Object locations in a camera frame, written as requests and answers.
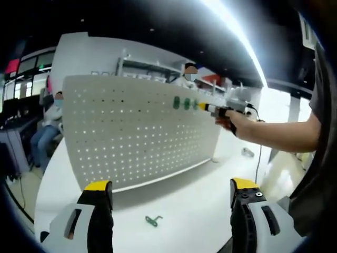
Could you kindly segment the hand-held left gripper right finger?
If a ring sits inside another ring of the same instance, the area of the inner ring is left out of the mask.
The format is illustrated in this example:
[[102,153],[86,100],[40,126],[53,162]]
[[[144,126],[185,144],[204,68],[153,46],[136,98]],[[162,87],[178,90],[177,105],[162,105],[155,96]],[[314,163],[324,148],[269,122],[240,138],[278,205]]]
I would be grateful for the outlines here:
[[300,235],[288,213],[289,199],[268,201],[259,186],[232,178],[231,230],[233,252],[293,252]]

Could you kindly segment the person's right hand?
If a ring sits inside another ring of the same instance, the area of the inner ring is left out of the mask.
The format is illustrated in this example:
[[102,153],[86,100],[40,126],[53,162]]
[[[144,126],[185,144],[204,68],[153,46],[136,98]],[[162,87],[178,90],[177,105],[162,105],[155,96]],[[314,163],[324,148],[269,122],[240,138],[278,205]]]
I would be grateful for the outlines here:
[[254,122],[239,112],[228,110],[224,117],[215,119],[215,124],[229,131],[233,125],[236,127],[235,136],[242,140],[248,140]]

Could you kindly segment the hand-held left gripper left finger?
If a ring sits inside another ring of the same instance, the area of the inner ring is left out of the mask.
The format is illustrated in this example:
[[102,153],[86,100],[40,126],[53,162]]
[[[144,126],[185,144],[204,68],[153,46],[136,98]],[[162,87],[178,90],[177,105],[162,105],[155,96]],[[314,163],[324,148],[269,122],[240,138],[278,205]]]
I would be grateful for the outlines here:
[[52,220],[40,241],[45,252],[113,252],[112,182],[88,184]]

